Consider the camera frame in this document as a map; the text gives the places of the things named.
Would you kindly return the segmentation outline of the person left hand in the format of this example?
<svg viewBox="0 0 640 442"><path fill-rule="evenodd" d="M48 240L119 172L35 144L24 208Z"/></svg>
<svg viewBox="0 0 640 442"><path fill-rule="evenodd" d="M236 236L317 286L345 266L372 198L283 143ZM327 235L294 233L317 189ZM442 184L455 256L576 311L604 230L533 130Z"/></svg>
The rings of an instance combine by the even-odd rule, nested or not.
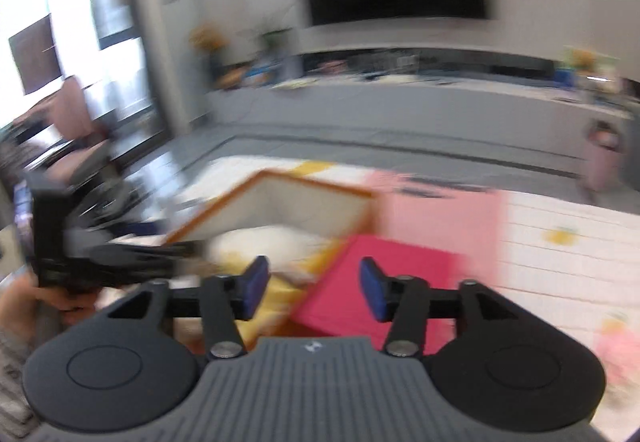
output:
<svg viewBox="0 0 640 442"><path fill-rule="evenodd" d="M1 292L1 329L23 340L35 336L37 312L46 304L61 314L65 326L77 324L94 312L102 289L74 295L59 287L39 287L32 272L14 276Z"/></svg>

